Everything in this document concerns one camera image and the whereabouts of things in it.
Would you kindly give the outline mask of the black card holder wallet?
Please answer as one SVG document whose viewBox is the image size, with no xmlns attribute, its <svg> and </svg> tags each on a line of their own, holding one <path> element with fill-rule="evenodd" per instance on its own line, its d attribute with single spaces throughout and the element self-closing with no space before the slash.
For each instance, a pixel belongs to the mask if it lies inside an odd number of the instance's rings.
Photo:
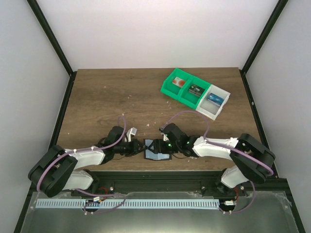
<svg viewBox="0 0 311 233">
<path fill-rule="evenodd" d="M 170 154 L 162 154 L 162 153 L 159 153 L 158 155 L 146 155 L 146 153 L 144 152 L 144 159 L 151 161 L 168 161 L 172 159 L 172 156 Z"/>
</svg>

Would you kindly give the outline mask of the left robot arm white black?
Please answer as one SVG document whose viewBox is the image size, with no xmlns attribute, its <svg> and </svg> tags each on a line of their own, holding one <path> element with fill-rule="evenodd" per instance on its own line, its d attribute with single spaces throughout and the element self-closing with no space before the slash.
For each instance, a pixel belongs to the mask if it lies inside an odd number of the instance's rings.
<svg viewBox="0 0 311 233">
<path fill-rule="evenodd" d="M 115 154 L 131 157 L 146 150 L 146 145 L 135 138 L 136 128 L 126 131 L 114 126 L 107 137 L 89 148 L 64 149 L 54 145 L 28 173 L 28 179 L 38 192 L 51 198 L 64 190 L 88 190 L 95 177 L 85 168 L 113 160 Z"/>
</svg>

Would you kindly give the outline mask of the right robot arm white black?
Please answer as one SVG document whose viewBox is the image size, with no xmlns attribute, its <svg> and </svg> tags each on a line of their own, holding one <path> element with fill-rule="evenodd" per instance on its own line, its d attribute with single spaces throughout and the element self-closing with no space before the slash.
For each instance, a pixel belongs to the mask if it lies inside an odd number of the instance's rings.
<svg viewBox="0 0 311 233">
<path fill-rule="evenodd" d="M 174 123 L 160 128 L 162 139 L 146 139 L 144 158 L 169 160 L 176 153 L 186 157 L 215 157 L 234 163 L 226 168 L 216 180 L 213 188 L 227 195 L 238 185 L 247 181 L 263 184 L 272 176 L 276 156 L 258 140 L 247 133 L 230 139 L 215 139 L 205 136 L 188 136 Z"/>
</svg>

